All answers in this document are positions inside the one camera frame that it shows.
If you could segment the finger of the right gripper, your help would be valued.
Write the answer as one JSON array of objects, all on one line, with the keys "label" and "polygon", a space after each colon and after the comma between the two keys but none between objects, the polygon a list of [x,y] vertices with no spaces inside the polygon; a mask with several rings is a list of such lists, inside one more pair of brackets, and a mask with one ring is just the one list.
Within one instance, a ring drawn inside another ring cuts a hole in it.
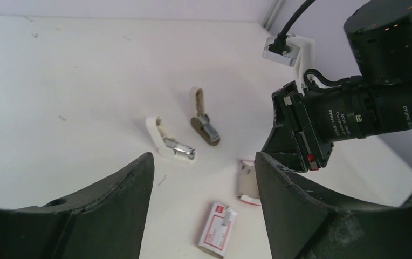
[{"label": "finger of the right gripper", "polygon": [[288,125],[278,125],[272,128],[262,152],[290,170],[299,173],[307,172],[307,164],[301,156],[294,131]]}]

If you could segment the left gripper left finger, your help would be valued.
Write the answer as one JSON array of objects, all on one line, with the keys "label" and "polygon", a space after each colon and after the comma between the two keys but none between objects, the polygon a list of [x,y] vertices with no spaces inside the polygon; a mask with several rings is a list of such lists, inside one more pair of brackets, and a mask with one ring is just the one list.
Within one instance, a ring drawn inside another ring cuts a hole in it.
[{"label": "left gripper left finger", "polygon": [[0,258],[138,258],[153,182],[145,153],[44,206],[0,209]]}]

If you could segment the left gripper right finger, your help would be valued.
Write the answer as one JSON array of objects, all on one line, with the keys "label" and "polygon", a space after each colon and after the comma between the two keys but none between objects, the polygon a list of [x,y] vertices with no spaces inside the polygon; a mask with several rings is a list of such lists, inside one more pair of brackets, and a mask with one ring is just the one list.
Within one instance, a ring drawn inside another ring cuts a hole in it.
[{"label": "left gripper right finger", "polygon": [[412,258],[412,195],[399,207],[362,201],[255,160],[273,258]]}]

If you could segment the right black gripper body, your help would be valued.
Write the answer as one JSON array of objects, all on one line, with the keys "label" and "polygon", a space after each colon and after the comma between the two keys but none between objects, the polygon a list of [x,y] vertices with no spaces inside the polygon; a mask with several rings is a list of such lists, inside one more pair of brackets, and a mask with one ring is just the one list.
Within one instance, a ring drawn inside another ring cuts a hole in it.
[{"label": "right black gripper body", "polygon": [[308,113],[306,99],[297,91],[295,82],[273,92],[272,103],[273,127],[288,125],[292,128],[301,156],[307,164],[307,172],[325,168],[334,144],[321,140],[314,127],[314,116]]}]

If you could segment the cardboard staple box tray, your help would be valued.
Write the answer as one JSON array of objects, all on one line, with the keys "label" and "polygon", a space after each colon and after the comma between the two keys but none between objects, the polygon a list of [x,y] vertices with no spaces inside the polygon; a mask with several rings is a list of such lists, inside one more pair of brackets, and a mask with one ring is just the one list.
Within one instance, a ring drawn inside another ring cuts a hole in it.
[{"label": "cardboard staple box tray", "polygon": [[255,163],[252,160],[241,160],[238,173],[238,198],[247,204],[261,206],[257,185]]}]

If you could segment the red white staple box sleeve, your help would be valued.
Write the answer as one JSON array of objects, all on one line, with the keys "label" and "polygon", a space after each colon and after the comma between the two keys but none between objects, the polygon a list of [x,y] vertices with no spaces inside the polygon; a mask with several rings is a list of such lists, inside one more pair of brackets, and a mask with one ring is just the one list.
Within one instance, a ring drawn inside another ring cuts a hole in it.
[{"label": "red white staple box sleeve", "polygon": [[237,215],[232,207],[213,203],[197,247],[214,258],[225,258]]}]

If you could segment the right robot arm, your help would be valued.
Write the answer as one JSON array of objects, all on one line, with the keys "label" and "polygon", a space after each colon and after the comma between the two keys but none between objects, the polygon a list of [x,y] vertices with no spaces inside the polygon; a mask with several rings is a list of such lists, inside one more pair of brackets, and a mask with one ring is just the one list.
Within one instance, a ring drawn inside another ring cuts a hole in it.
[{"label": "right robot arm", "polygon": [[294,68],[272,94],[273,127],[262,151],[296,172],[326,167],[338,141],[412,130],[412,1],[369,1],[344,23],[358,76],[327,79],[308,39],[289,34],[304,1],[264,57]]}]

